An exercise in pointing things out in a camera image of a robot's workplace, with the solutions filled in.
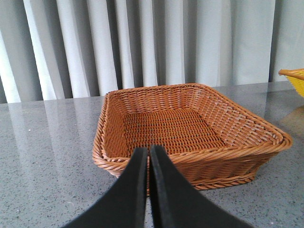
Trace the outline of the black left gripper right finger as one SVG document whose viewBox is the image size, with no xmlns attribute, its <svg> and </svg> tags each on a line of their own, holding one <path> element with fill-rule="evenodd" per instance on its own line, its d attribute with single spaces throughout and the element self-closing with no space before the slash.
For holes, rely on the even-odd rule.
<svg viewBox="0 0 304 228">
<path fill-rule="evenodd" d="M 156 228 L 251 227 L 195 190 L 160 145 L 150 150 L 150 197 Z"/>
</svg>

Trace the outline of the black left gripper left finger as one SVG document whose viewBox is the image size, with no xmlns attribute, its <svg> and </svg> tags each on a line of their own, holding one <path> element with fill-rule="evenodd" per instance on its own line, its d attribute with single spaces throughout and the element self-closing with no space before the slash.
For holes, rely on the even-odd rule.
<svg viewBox="0 0 304 228">
<path fill-rule="evenodd" d="M 147 191 L 147 148 L 136 148 L 123 173 L 92 207 L 66 228 L 143 228 Z"/>
</svg>

